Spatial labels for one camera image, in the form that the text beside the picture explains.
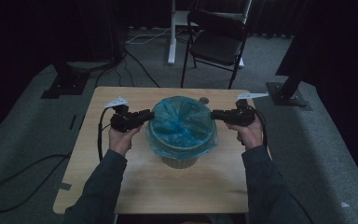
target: black chair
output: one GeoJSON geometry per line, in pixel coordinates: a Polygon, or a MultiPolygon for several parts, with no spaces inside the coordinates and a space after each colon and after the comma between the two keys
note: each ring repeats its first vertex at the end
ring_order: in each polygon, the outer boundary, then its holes
{"type": "Polygon", "coordinates": [[[194,67],[197,67],[196,62],[199,62],[231,71],[228,85],[231,89],[248,35],[245,24],[212,12],[193,10],[187,15],[187,30],[190,37],[187,41],[181,88],[185,81],[187,56],[190,53],[193,56],[194,67]],[[200,29],[198,36],[191,26],[192,23],[197,24],[197,29],[200,29]]]}

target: plastic bag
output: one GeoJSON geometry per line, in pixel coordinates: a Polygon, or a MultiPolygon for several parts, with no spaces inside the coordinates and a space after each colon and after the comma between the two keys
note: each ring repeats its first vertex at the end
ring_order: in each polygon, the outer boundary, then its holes
{"type": "Polygon", "coordinates": [[[211,110],[201,102],[174,96],[153,108],[155,118],[146,126],[150,147],[160,157],[195,159],[218,145],[211,110]]]}

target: hand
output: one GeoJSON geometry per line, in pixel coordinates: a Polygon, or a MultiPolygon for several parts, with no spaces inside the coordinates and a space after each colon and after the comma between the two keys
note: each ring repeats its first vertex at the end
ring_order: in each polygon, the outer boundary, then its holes
{"type": "Polygon", "coordinates": [[[133,136],[141,131],[142,125],[138,128],[121,133],[112,127],[109,130],[109,149],[114,150],[118,154],[125,156],[127,151],[131,149],[131,140],[133,136]]]}
{"type": "Polygon", "coordinates": [[[247,127],[229,123],[226,123],[226,126],[238,132],[237,139],[245,145],[245,150],[263,145],[263,125],[257,116],[255,116],[255,121],[247,127]]]}

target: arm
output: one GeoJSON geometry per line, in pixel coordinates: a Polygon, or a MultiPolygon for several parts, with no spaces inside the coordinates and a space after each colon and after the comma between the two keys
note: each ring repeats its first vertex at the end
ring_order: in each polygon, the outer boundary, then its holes
{"type": "Polygon", "coordinates": [[[65,210],[63,224],[112,223],[118,194],[127,166],[125,155],[141,127],[126,133],[109,131],[109,150],[87,180],[74,206],[65,210]]]}
{"type": "Polygon", "coordinates": [[[250,223],[301,223],[287,183],[263,146],[262,124],[258,118],[248,127],[227,124],[238,132],[245,145],[242,153],[246,169],[250,223]]]}

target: wooden tabletop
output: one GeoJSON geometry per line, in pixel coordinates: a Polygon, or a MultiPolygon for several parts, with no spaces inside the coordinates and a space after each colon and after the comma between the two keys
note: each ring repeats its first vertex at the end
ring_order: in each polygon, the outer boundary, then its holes
{"type": "MultiPolygon", "coordinates": [[[[124,88],[99,87],[95,90],[62,183],[70,189],[59,189],[54,212],[63,214],[80,197],[85,182],[99,163],[97,126],[104,104],[121,96],[129,101],[130,112],[152,109],[159,101],[172,96],[196,100],[209,99],[213,109],[235,108],[240,90],[124,88]]],[[[109,124],[114,111],[107,110],[103,125],[109,124]]],[[[145,126],[132,138],[127,153],[117,214],[194,214],[248,212],[243,146],[237,133],[217,120],[219,146],[186,169],[173,169],[150,149],[145,126]]],[[[103,132],[103,154],[108,148],[108,129],[103,132]]]]}

